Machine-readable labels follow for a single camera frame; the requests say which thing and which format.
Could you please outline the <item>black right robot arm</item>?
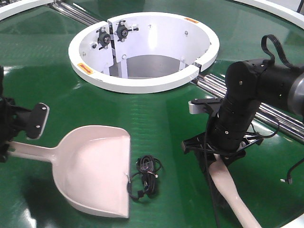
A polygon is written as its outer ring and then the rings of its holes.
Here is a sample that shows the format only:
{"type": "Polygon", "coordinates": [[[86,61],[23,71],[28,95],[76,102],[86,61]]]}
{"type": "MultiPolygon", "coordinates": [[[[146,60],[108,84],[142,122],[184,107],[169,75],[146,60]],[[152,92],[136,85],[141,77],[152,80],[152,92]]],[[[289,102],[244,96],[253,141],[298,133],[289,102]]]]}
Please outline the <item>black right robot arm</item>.
{"type": "Polygon", "coordinates": [[[260,144],[264,137],[247,130],[262,103],[304,114],[304,68],[291,64],[280,41],[272,34],[261,39],[269,59],[231,64],[225,77],[225,97],[193,99],[191,114],[209,115],[206,130],[181,144],[185,153],[194,152],[199,164],[211,164],[220,155],[226,165],[245,156],[245,149],[260,144]]]}

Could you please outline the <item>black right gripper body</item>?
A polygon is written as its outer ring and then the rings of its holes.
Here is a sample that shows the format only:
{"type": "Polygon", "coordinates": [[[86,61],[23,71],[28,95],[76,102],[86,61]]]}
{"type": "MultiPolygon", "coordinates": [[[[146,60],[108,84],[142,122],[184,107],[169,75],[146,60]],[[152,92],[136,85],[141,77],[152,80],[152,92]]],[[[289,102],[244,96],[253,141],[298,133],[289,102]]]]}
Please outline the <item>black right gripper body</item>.
{"type": "Polygon", "coordinates": [[[216,155],[219,155],[224,164],[229,166],[236,160],[245,157],[245,149],[254,144],[260,145],[264,140],[257,133],[246,133],[236,150],[223,150],[211,145],[207,139],[208,137],[204,132],[184,140],[181,143],[181,147],[185,154],[194,152],[203,173],[206,173],[206,169],[216,161],[216,155]]]}

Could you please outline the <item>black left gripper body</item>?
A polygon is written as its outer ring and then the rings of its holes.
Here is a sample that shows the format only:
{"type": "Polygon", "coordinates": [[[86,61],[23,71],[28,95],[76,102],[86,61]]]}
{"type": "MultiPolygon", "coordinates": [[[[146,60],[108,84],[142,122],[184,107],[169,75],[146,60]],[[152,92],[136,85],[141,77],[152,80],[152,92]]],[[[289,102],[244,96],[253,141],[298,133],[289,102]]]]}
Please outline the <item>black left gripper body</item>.
{"type": "Polygon", "coordinates": [[[7,142],[26,129],[30,113],[30,109],[17,106],[13,98],[0,97],[0,162],[7,161],[7,142]]]}

